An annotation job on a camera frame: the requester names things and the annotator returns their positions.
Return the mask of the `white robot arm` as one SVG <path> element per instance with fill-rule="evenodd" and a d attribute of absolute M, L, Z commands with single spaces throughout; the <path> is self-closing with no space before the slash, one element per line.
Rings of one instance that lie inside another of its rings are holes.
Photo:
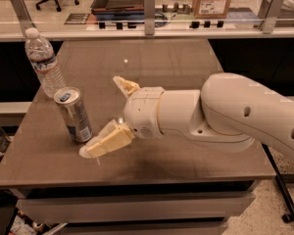
<path fill-rule="evenodd" d="M 99 158 L 134 138 L 180 135 L 233 152 L 258 140 L 294 163 L 294 101 L 246 76 L 216 73 L 200 90 L 140 87 L 120 76 L 113 81 L 126 99 L 123 120 L 111 120 L 82 146 L 84 158 Z"/>

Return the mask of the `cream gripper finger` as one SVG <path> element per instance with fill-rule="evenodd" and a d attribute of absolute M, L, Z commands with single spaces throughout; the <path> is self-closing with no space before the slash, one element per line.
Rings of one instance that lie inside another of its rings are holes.
<path fill-rule="evenodd" d="M 126 99 L 128 99 L 133 93 L 140 89 L 140 86 L 137 83 L 126 80 L 120 76 L 114 76 L 113 82 L 117 85 Z"/>
<path fill-rule="evenodd" d="M 111 120 L 98 133 L 79 149 L 83 158 L 99 158 L 129 145 L 135 138 L 127 124 Z"/>

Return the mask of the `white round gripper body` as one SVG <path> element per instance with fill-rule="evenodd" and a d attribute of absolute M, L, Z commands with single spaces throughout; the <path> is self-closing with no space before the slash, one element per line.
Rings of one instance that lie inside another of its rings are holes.
<path fill-rule="evenodd" d="M 126 101 L 123 116 L 134 135 L 141 139 L 162 138 L 158 125 L 158 108 L 162 87 L 144 87 L 134 92 Z"/>

